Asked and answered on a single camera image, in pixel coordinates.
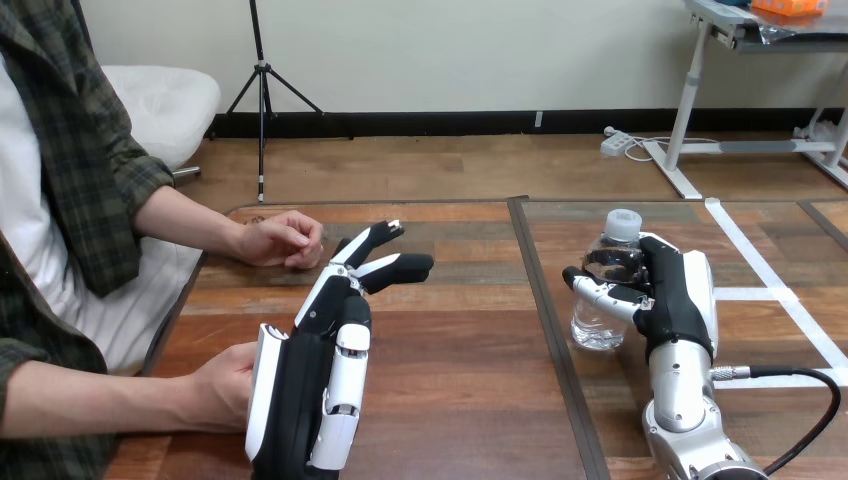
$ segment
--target bottle cap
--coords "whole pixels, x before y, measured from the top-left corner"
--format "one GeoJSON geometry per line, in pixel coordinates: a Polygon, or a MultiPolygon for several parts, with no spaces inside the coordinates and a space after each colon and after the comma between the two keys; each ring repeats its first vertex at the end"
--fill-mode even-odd
{"type": "Polygon", "coordinates": [[[632,242],[639,239],[642,217],[632,210],[617,209],[607,215],[604,234],[617,242],[632,242]]]}

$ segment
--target plastic bottle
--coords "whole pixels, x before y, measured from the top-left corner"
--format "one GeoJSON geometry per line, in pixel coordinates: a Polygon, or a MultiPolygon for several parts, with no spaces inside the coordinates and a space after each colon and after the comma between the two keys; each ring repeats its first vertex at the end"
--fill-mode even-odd
{"type": "MultiPolygon", "coordinates": [[[[639,248],[642,217],[630,210],[613,210],[607,215],[604,233],[583,257],[583,270],[612,283],[633,286],[642,276],[643,255],[639,248]]],[[[578,345],[590,350],[610,350],[624,341],[627,324],[578,299],[574,304],[571,334],[578,345]]]]}

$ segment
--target human hand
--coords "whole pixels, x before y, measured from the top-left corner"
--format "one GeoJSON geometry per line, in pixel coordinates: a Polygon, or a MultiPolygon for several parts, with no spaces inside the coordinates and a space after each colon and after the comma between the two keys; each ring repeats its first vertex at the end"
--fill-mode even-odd
{"type": "Polygon", "coordinates": [[[247,409],[253,388],[257,342],[233,345],[183,377],[192,392],[192,429],[240,433],[247,429],[247,409]]]}
{"type": "Polygon", "coordinates": [[[320,223],[292,210],[245,227],[239,242],[239,256],[261,267],[283,264],[292,268],[312,268],[324,252],[323,232],[320,223]]]}

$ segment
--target black cable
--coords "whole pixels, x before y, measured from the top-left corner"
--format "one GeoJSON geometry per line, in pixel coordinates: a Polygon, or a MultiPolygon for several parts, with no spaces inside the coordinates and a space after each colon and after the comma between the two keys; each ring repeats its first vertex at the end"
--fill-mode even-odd
{"type": "Polygon", "coordinates": [[[807,432],[807,434],[804,435],[798,443],[789,449],[789,451],[781,455],[780,458],[772,462],[771,465],[763,470],[763,472],[769,476],[780,470],[781,467],[789,463],[793,458],[797,457],[799,453],[807,448],[807,446],[809,446],[810,443],[812,443],[813,440],[815,440],[816,437],[818,437],[819,434],[827,428],[827,425],[836,417],[836,414],[839,411],[839,404],[842,402],[842,393],[839,391],[839,386],[836,385],[836,382],[834,382],[832,378],[819,371],[810,368],[797,367],[751,366],[751,378],[777,377],[785,375],[804,375],[824,382],[824,384],[830,388],[831,400],[830,406],[827,408],[827,411],[818,423],[816,423],[816,425],[810,429],[810,431],[807,432]]]}

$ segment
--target desk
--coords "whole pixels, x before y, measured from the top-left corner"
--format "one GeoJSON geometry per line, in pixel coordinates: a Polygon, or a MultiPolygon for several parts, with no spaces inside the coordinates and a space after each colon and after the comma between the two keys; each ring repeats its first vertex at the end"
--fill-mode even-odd
{"type": "MultiPolygon", "coordinates": [[[[829,224],[846,205],[805,206],[829,224]]],[[[436,259],[426,283],[370,298],[363,417],[342,479],[653,480],[660,477],[639,423],[650,395],[644,341],[630,331],[618,352],[579,350],[568,336],[573,296],[560,277],[617,207],[639,211],[646,228],[679,247],[707,253],[721,295],[736,287],[761,292],[762,281],[700,202],[267,205],[230,216],[244,222],[298,208],[326,225],[325,252],[364,226],[399,218],[407,233],[374,256],[436,259]]],[[[848,352],[848,251],[796,203],[724,208],[848,352]]],[[[260,322],[288,328],[317,273],[208,259],[153,374],[189,373],[226,346],[255,339],[260,322]]],[[[778,302],[722,300],[719,316],[722,365],[828,367],[778,302]]],[[[825,389],[796,386],[720,390],[718,402],[731,438],[765,464],[805,433],[828,399],[825,389]]],[[[776,478],[841,478],[846,427],[840,415],[776,478]]],[[[243,436],[181,434],[125,439],[106,478],[249,475],[243,436]]]]}
{"type": "MultiPolygon", "coordinates": [[[[737,7],[722,5],[715,0],[684,0],[686,8],[692,12],[691,22],[697,25],[698,41],[692,58],[692,66],[686,76],[674,130],[665,151],[659,143],[645,142],[645,150],[654,160],[660,171],[674,185],[683,198],[700,199],[702,195],[678,168],[682,154],[721,154],[721,153],[793,153],[804,154],[836,182],[848,188],[848,172],[840,167],[842,152],[848,145],[848,108],[843,113],[836,138],[832,142],[811,142],[805,139],[786,141],[746,141],[719,143],[684,144],[686,129],[704,65],[704,52],[709,38],[715,38],[720,44],[740,54],[755,53],[826,53],[848,52],[848,34],[836,38],[822,39],[821,36],[798,35],[792,41],[780,41],[764,44],[757,31],[757,17],[737,7]]],[[[848,76],[848,63],[842,70],[839,88],[848,76]]]]}

